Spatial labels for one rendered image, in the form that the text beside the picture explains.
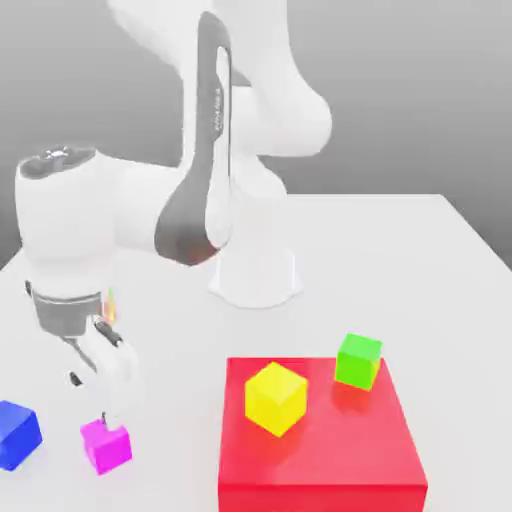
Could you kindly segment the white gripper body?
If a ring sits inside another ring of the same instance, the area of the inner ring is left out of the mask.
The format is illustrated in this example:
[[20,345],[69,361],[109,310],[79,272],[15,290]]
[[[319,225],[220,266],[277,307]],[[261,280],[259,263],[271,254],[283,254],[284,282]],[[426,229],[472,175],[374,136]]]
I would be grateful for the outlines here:
[[65,338],[71,351],[69,377],[85,385],[98,399],[129,401],[139,380],[138,357],[122,338],[112,342],[101,334]]

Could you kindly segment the small magenta cube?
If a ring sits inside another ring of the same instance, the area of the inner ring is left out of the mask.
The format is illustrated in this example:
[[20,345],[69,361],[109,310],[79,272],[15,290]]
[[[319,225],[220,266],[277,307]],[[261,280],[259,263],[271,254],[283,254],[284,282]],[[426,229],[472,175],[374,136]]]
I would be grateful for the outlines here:
[[101,419],[80,427],[84,450],[98,475],[104,475],[133,458],[128,430],[110,430]]

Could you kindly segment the small blue cube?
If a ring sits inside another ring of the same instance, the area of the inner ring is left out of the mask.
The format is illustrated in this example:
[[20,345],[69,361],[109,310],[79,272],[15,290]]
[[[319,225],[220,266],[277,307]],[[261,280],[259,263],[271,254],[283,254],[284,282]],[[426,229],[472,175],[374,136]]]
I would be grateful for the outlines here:
[[34,410],[0,401],[0,468],[14,471],[43,441]]

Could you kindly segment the small yellow cube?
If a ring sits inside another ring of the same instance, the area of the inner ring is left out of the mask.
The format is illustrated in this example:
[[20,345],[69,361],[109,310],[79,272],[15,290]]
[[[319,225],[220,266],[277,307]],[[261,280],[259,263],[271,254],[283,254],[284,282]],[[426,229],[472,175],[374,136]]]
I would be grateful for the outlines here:
[[244,384],[245,417],[281,438],[306,414],[309,381],[276,361]]

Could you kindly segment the small green cube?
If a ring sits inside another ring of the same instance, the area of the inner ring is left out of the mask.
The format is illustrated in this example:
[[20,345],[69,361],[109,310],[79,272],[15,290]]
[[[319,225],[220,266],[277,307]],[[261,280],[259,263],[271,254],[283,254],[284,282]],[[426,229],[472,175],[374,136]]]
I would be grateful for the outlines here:
[[336,357],[334,380],[370,391],[380,369],[382,342],[348,333]]

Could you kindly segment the large red box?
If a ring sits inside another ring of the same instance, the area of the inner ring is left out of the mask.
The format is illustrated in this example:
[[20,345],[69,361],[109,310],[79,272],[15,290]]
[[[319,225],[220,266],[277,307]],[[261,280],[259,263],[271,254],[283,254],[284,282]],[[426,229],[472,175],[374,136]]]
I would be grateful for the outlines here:
[[309,381],[307,412],[277,438],[248,420],[243,387],[265,358],[226,365],[219,512],[423,512],[428,489],[387,364],[370,391],[332,358],[282,358]]

